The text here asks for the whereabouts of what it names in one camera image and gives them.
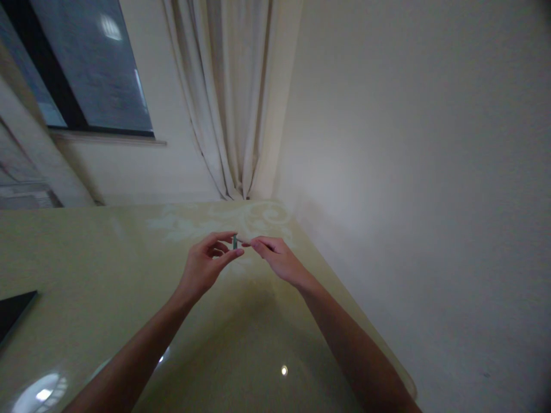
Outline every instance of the table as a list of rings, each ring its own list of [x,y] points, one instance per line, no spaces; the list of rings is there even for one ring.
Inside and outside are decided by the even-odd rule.
[[[170,297],[190,246],[230,230],[282,237],[415,396],[408,373],[285,207],[234,201],[2,212],[0,299],[40,295],[0,350],[0,411],[18,400],[21,412],[61,410]],[[43,402],[38,387],[49,389]],[[247,249],[190,312],[135,411],[301,410],[360,408],[298,292]]]

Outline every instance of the window glass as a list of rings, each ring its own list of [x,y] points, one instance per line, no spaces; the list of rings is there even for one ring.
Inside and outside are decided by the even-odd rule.
[[[36,67],[30,56],[27,54],[23,43],[17,36],[13,25],[6,15],[3,7],[0,5],[0,38],[11,53],[13,60],[19,66],[19,70],[23,74],[27,84],[34,93],[34,97],[38,102],[38,106],[42,111],[42,115],[46,124],[50,126],[66,127],[63,117],[59,113],[56,104],[54,103],[48,89],[44,85],[42,78],[38,74]]]
[[[152,131],[117,0],[31,0],[91,126]]]

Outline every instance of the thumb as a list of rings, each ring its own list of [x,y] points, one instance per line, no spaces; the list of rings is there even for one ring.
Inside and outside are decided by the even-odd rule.
[[[220,258],[217,258],[215,262],[222,270],[226,265],[231,263],[237,257],[242,256],[244,253],[245,253],[244,250],[242,250],[241,248],[238,248],[237,250],[231,250],[226,252]]]
[[[267,259],[272,254],[270,249],[260,241],[253,241],[253,249],[264,259]]]

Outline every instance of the dark device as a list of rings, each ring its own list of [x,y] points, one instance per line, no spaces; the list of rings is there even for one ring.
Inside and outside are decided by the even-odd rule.
[[[35,290],[0,301],[0,347],[37,295]]]

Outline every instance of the hand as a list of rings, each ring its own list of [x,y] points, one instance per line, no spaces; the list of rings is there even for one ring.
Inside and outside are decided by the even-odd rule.
[[[304,286],[313,279],[293,251],[281,238],[256,237],[251,240],[253,249],[264,258],[277,276],[294,287]]]
[[[243,255],[242,249],[230,250],[221,242],[231,243],[236,233],[212,232],[189,249],[182,280],[174,292],[176,300],[197,302],[214,285],[225,266]]]

